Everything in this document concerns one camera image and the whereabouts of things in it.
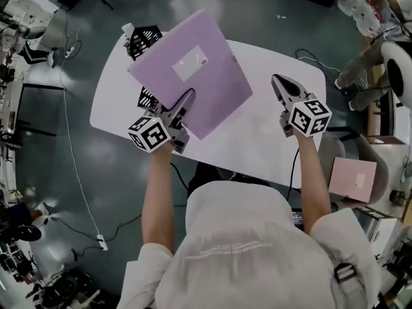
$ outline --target forearm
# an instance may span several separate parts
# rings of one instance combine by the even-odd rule
[[[319,218],[330,214],[330,199],[313,138],[300,136],[297,141],[301,159],[303,225],[308,234]]]
[[[173,253],[174,212],[170,160],[171,153],[154,155],[151,159],[142,212],[142,234],[143,244],[161,244]]]

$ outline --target backpack strap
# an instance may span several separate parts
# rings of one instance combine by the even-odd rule
[[[358,273],[355,267],[350,263],[339,263],[334,271],[333,276],[346,298],[347,309],[367,309],[368,300],[364,286],[359,281]]]

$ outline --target strap buckle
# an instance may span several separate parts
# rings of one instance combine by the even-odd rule
[[[338,284],[351,279],[357,275],[355,267],[350,263],[340,263],[333,271],[333,275]]]

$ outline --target person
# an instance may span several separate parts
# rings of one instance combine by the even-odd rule
[[[173,147],[156,150],[142,211],[143,246],[126,266],[117,308],[372,308],[380,275],[368,239],[352,210],[331,213],[314,141],[295,137],[304,232],[277,190],[209,182],[187,200],[187,234],[176,252]],[[345,277],[342,267],[350,272]],[[355,283],[348,288],[347,281]]]
[[[400,26],[383,32],[373,40],[372,45],[362,51],[359,56],[354,58],[342,71],[335,80],[335,86],[341,90],[350,88],[355,80],[365,71],[366,68],[372,68],[384,63],[384,58],[380,51],[382,44],[385,41],[395,41],[399,44],[411,42],[412,37],[412,23],[406,21]],[[385,71],[372,86],[373,89],[358,91],[355,97],[349,102],[349,109],[351,111],[363,111],[371,103],[384,96],[391,86],[389,83],[388,73]]]
[[[44,203],[38,204],[35,209],[29,209],[23,202],[3,208],[5,206],[5,194],[2,189],[0,189],[0,203],[2,206],[0,212],[3,213],[7,220],[14,226],[31,225],[40,217],[47,217],[49,215]]]

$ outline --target white label on folder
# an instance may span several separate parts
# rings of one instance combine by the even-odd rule
[[[365,182],[365,174],[358,173],[356,176],[356,188],[363,188]]]
[[[173,66],[173,70],[182,81],[186,81],[206,63],[206,55],[196,46]]]

